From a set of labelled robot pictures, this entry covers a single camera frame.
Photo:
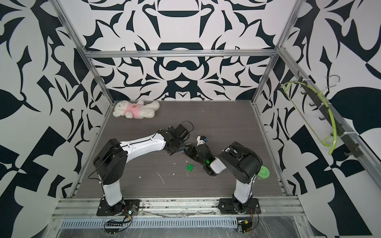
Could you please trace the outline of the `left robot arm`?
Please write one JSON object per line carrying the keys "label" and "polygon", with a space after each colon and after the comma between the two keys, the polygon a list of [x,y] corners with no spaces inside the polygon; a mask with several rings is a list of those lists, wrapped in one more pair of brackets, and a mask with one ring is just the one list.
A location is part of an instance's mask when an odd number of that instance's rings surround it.
{"label": "left robot arm", "polygon": [[113,207],[123,200],[120,178],[126,163],[155,151],[164,150],[169,155],[183,151],[189,135],[190,132],[179,124],[176,128],[170,126],[166,130],[158,130],[153,135],[132,141],[110,139],[93,160],[107,205]]}

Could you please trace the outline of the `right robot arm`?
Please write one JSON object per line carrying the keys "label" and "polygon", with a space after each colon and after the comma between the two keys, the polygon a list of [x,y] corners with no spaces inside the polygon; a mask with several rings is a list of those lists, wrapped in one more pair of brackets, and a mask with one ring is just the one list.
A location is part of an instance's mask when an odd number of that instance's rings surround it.
{"label": "right robot arm", "polygon": [[234,141],[218,156],[213,156],[206,143],[197,146],[188,144],[185,154],[194,161],[202,164],[209,176],[217,176],[228,170],[236,179],[233,202],[245,207],[253,197],[255,178],[263,165],[262,159],[250,148]]}

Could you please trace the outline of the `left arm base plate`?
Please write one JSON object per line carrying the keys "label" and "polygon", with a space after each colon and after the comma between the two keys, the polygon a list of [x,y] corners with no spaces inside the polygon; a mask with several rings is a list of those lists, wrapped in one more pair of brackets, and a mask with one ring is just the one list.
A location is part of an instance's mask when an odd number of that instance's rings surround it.
{"label": "left arm base plate", "polygon": [[141,200],[139,199],[124,199],[123,201],[118,202],[114,206],[110,206],[105,198],[101,198],[100,204],[96,215],[99,217],[104,216],[119,216],[126,213],[134,213],[139,211]]}

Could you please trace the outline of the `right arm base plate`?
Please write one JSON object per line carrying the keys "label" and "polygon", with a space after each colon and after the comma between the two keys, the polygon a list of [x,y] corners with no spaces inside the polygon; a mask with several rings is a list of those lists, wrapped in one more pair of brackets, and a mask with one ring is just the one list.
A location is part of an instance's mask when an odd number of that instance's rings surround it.
{"label": "right arm base plate", "polygon": [[222,214],[261,214],[261,207],[257,198],[250,198],[241,203],[236,198],[220,198],[217,208]]}

